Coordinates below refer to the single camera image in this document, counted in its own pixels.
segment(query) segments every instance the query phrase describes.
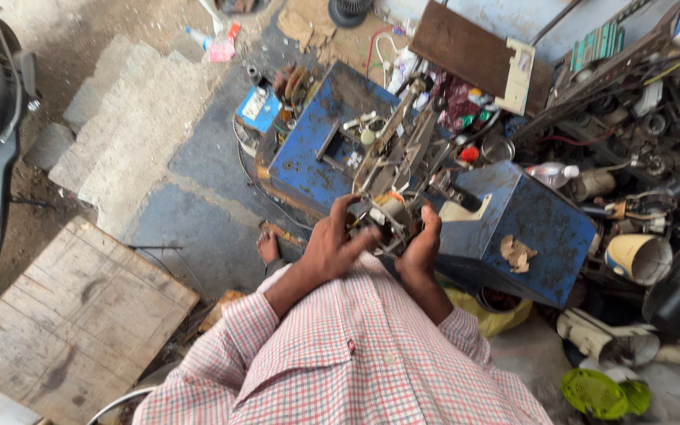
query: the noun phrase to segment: pink paper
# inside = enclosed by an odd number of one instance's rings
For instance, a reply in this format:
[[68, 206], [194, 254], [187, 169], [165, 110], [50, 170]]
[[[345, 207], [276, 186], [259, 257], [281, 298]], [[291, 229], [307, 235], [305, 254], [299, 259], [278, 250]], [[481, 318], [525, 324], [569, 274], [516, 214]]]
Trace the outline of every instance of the pink paper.
[[230, 61], [235, 55], [235, 36], [238, 35], [238, 31], [240, 31], [240, 24], [233, 22], [230, 32], [227, 33], [227, 39], [209, 46], [209, 62]]

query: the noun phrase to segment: red cap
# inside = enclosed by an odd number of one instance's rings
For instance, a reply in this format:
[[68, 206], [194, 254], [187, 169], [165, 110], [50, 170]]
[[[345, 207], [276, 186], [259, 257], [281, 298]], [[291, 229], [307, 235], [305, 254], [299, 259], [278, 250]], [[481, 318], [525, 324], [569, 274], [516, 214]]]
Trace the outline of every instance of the red cap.
[[479, 157], [479, 150], [475, 146], [461, 150], [461, 160], [471, 162]]

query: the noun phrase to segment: bolt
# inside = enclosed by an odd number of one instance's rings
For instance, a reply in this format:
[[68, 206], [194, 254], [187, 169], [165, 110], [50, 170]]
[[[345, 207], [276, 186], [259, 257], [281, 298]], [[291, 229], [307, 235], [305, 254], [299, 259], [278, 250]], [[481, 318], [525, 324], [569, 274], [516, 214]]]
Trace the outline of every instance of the bolt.
[[30, 112], [38, 111], [40, 107], [41, 101], [38, 99], [33, 99], [32, 101], [28, 102], [28, 111]]

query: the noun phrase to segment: wooden board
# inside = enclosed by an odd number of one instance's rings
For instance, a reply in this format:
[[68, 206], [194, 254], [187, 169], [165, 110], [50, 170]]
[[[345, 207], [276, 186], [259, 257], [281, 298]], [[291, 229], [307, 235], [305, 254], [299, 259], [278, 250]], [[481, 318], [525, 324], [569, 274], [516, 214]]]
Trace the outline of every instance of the wooden board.
[[[505, 97], [510, 60], [515, 51], [505, 46], [505, 40], [440, 3], [430, 0], [427, 4], [408, 48], [479, 89]], [[552, 75], [550, 65], [534, 60], [527, 114], [533, 116], [544, 109]]]
[[124, 394], [198, 295], [83, 218], [0, 299], [0, 392], [56, 423]]

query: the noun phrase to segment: red and white checked shirt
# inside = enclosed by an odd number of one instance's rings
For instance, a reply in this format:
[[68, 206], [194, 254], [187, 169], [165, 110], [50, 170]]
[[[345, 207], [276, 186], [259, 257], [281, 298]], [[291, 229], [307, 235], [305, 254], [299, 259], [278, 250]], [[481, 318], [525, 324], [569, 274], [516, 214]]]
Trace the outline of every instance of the red and white checked shirt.
[[263, 293], [288, 267], [224, 310], [134, 423], [551, 423], [473, 315], [435, 326], [364, 253], [280, 323]]

